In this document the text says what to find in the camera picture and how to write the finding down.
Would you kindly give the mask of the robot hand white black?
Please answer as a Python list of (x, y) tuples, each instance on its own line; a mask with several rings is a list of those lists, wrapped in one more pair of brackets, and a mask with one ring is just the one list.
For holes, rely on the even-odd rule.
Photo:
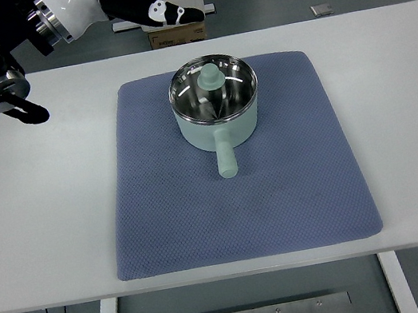
[(202, 10), (166, 0), (34, 0), (34, 5), (47, 29), (67, 42), (77, 40), (92, 24), (113, 18), (152, 28), (205, 19)]

